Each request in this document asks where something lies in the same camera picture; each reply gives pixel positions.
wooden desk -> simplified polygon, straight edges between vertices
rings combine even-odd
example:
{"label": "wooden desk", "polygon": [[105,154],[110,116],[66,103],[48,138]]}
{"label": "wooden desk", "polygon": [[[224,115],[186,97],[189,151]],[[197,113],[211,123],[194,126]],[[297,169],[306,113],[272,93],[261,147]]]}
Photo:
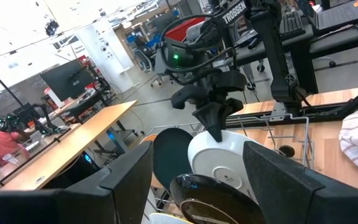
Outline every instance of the wooden desk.
{"label": "wooden desk", "polygon": [[[358,88],[354,88],[311,95],[307,97],[307,100],[312,105],[325,105],[345,102],[357,95]],[[274,103],[274,101],[266,101],[244,105],[244,109],[237,112],[237,114],[271,111]],[[304,126],[304,124],[293,124],[274,126],[273,128],[276,133],[286,136],[296,135],[304,137]],[[358,188],[358,167],[342,153],[339,147],[338,137],[341,126],[342,121],[310,124],[310,139],[315,143],[314,170]],[[247,130],[247,135],[266,147],[272,148],[272,140],[267,138],[269,136],[267,131]],[[291,139],[283,139],[279,140],[277,145],[281,146],[285,144],[295,148],[296,157],[300,155],[301,143],[293,142]]]}
{"label": "wooden desk", "polygon": [[136,103],[135,100],[103,108],[0,190],[41,189]]}
{"label": "wooden desk", "polygon": [[[72,124],[70,126],[70,130],[64,134],[60,140],[65,139],[67,136],[69,136],[74,130],[76,130],[77,128],[79,128],[81,125],[80,124]],[[55,138],[57,138],[60,134],[54,134],[51,136],[48,136],[46,138],[43,139],[43,145],[47,146],[50,143],[53,142],[53,140]],[[3,183],[8,183],[11,179],[13,179],[17,174],[19,174],[21,171],[23,171],[24,169],[26,169],[29,165],[31,165],[33,162],[35,162],[37,159],[39,159],[40,157],[42,157],[46,152],[48,152],[49,150],[53,149],[58,143],[56,142],[55,144],[50,145],[48,148],[44,149],[40,154],[36,155],[35,157],[32,157],[30,159],[30,161],[24,165],[23,167],[21,167],[19,170],[16,171],[16,174],[11,175],[7,180],[4,180]],[[3,178],[7,177],[10,173],[14,172],[15,169],[17,168],[17,166],[13,165],[13,164],[6,164],[3,167],[0,168],[0,180],[2,180]]]}

dish rack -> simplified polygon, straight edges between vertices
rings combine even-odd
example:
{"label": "dish rack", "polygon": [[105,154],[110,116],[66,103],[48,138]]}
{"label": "dish rack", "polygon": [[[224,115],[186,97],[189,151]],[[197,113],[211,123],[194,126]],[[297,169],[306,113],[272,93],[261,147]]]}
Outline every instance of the dish rack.
{"label": "dish rack", "polygon": [[[290,120],[297,120],[297,122],[301,123],[280,126],[274,125],[274,122],[282,121],[284,117]],[[249,123],[254,122],[263,122],[266,125],[258,127],[249,127]],[[230,126],[240,126],[240,128],[227,128],[226,130],[244,134],[247,137],[252,138],[256,141],[258,141],[258,139],[253,138],[256,134],[259,136],[263,133],[267,134],[266,140],[264,142],[258,142],[277,153],[283,154],[283,152],[279,150],[280,146],[291,146],[297,152],[295,153],[295,156],[291,159],[303,164],[310,169],[313,169],[314,142],[310,141],[309,137],[310,121],[308,117],[293,117],[292,114],[269,115],[262,116],[260,118],[256,116],[241,117],[232,115],[230,116],[230,119],[227,120],[227,124],[228,123],[230,123]],[[201,123],[164,125],[152,128],[147,134],[147,136],[149,136],[150,134],[158,134],[159,132],[167,128],[184,129],[193,137],[199,133],[206,131]],[[297,134],[285,134],[285,132],[287,132],[288,130],[291,132],[291,130],[295,129],[298,130]]]}

computer monitor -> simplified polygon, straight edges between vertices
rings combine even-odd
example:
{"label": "computer monitor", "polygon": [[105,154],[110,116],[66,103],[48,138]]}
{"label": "computer monitor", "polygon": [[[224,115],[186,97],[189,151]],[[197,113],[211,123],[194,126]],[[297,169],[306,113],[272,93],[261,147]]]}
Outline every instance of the computer monitor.
{"label": "computer monitor", "polygon": [[31,108],[30,103],[24,104],[24,106],[14,110],[13,113],[26,128],[29,127],[28,122],[33,121],[34,118],[41,118],[41,115],[34,108]]}
{"label": "computer monitor", "polygon": [[42,73],[41,77],[61,101],[79,97],[93,82],[92,76],[77,60]]}
{"label": "computer monitor", "polygon": [[158,16],[157,18],[153,19],[153,24],[155,28],[158,30],[159,33],[162,33],[165,28],[178,18],[174,15],[172,11],[166,12],[162,14],[161,16]]}

metal wire rack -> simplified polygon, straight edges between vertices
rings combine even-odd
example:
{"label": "metal wire rack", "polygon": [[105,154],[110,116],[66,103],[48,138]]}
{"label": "metal wire rack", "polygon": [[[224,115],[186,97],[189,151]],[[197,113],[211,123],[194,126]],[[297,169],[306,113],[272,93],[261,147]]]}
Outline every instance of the metal wire rack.
{"label": "metal wire rack", "polygon": [[[290,119],[290,120],[297,120],[298,122],[304,121],[304,123],[300,124],[293,124],[297,125],[298,127],[302,127],[304,131],[299,131],[298,135],[294,134],[281,134],[280,131],[277,131],[280,129],[280,126],[274,126],[273,123],[277,121],[282,121],[283,119]],[[249,127],[249,123],[253,122],[263,122],[266,124],[265,126],[258,126],[258,127]],[[292,157],[294,161],[297,161],[304,166],[313,169],[313,163],[314,163],[314,142],[310,141],[309,136],[309,128],[310,128],[310,122],[308,117],[293,117],[292,114],[280,114],[280,115],[270,115],[270,116],[262,116],[260,118],[258,117],[240,117],[240,116],[230,116],[230,119],[227,120],[227,124],[239,124],[240,128],[229,128],[228,131],[235,131],[237,133],[243,133],[244,135],[253,138],[255,136],[255,133],[252,133],[253,131],[257,130],[258,133],[266,132],[268,134],[267,139],[269,141],[266,142],[260,142],[265,147],[279,153],[284,153],[279,150],[280,149],[280,142],[283,142],[283,139],[289,140],[288,142],[292,142],[291,147],[294,148],[296,153],[298,154],[298,157]],[[185,131],[189,132],[192,136],[196,136],[199,133],[202,133],[205,131],[205,128],[201,125],[201,123],[187,123],[187,124],[178,124],[178,125],[164,125],[164,126],[156,126],[147,134],[158,134],[159,132],[163,131],[167,128],[180,128],[184,129]]]}

white plate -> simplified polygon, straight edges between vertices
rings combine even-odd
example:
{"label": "white plate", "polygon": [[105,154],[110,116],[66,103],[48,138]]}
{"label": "white plate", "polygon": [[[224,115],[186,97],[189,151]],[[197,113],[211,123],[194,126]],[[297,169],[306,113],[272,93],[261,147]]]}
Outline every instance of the white plate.
{"label": "white plate", "polygon": [[205,131],[191,140],[188,158],[193,173],[229,184],[257,203],[242,160],[244,142],[256,141],[225,130],[222,130],[222,137],[222,142],[216,142],[210,133]]}
{"label": "white plate", "polygon": [[153,213],[150,215],[150,224],[191,224],[191,222],[167,214]]}
{"label": "white plate", "polygon": [[157,208],[157,204],[155,203],[155,197],[154,194],[152,192],[152,190],[149,190],[149,194],[147,195],[147,199],[150,201],[146,200],[146,206],[144,208],[144,214],[143,214],[143,218],[142,218],[142,224],[149,224],[149,220],[145,217],[145,215],[147,215],[147,217],[149,217],[150,214],[157,212],[155,208]]}

